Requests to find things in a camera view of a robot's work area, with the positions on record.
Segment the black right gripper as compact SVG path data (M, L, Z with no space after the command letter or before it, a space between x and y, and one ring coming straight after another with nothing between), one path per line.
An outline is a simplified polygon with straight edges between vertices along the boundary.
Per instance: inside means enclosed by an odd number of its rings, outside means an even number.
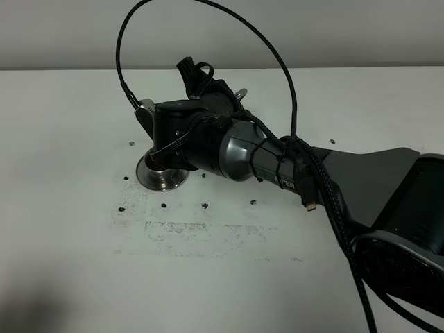
M212 80L200 93L203 75L192 57L183 58L176 67L185 85L186 95L191 99L199 97L210 112L231 117L243 110L241 103L224 80Z

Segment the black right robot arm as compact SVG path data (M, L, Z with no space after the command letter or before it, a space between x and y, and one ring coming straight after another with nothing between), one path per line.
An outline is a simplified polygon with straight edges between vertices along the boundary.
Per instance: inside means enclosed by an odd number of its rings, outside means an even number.
M187 98L155 106L155 162L238 182L255 177L299 195L305 207L328 206L332 196L365 281L443 313L442 155L305 150L299 139L268 134L203 63L188 57L177 68Z

